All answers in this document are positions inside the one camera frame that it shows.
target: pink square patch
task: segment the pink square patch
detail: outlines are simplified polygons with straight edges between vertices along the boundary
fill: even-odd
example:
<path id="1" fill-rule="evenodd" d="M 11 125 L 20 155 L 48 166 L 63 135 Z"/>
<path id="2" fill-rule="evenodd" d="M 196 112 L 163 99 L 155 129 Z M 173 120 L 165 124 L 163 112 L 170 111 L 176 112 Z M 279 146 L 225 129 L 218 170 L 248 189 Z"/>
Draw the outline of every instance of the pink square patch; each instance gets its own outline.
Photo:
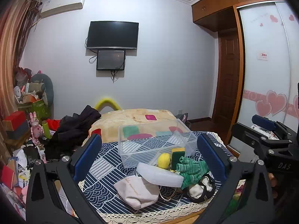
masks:
<path id="1" fill-rule="evenodd" d="M 157 120 L 156 116 L 154 116 L 154 115 L 152 115 L 152 114 L 147 114 L 147 115 L 145 116 L 145 118 L 146 118 L 147 120 Z"/>

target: curtain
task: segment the curtain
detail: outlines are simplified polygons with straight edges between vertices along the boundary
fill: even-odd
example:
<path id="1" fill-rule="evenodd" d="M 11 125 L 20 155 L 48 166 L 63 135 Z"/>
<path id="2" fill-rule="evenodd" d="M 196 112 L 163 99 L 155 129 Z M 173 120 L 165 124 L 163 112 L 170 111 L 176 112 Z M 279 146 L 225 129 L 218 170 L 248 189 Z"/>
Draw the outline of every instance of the curtain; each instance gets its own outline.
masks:
<path id="1" fill-rule="evenodd" d="M 40 0 L 13 0 L 0 18 L 0 121 L 18 110 L 13 91 L 14 74 L 39 4 Z M 4 143 L 6 137 L 0 123 L 0 154 L 4 162 L 10 157 Z"/>

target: transparent storage container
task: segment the transparent storage container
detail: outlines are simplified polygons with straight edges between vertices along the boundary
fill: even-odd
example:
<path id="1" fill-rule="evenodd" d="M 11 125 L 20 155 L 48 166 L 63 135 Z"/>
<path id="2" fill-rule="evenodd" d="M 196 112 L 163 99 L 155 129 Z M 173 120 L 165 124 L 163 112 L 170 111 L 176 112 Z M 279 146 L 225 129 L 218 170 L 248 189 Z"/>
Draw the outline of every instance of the transparent storage container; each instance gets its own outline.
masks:
<path id="1" fill-rule="evenodd" d="M 185 156 L 194 155 L 197 136 L 179 119 L 118 128 L 118 153 L 125 168 L 139 162 L 155 165 L 162 153 L 185 147 Z"/>

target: television screen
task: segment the television screen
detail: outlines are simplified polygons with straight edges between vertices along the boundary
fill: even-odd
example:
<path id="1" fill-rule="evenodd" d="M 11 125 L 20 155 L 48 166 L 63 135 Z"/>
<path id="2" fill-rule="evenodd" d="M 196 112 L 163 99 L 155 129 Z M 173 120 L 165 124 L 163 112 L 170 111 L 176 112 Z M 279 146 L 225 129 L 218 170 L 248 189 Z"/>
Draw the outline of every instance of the television screen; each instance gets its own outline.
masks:
<path id="1" fill-rule="evenodd" d="M 97 70 L 122 71 L 125 69 L 124 50 L 98 50 Z"/>
<path id="2" fill-rule="evenodd" d="M 87 49 L 137 49 L 139 23 L 91 21 Z"/>

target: air conditioner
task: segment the air conditioner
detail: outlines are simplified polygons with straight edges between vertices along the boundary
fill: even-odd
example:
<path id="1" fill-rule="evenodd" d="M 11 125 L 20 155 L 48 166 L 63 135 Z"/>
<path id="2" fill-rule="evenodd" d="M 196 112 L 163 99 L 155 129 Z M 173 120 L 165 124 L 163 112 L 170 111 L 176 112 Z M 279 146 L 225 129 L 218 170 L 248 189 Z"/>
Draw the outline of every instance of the air conditioner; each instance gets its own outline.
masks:
<path id="1" fill-rule="evenodd" d="M 41 9 L 41 17 L 49 17 L 83 8 L 85 0 L 46 0 Z"/>

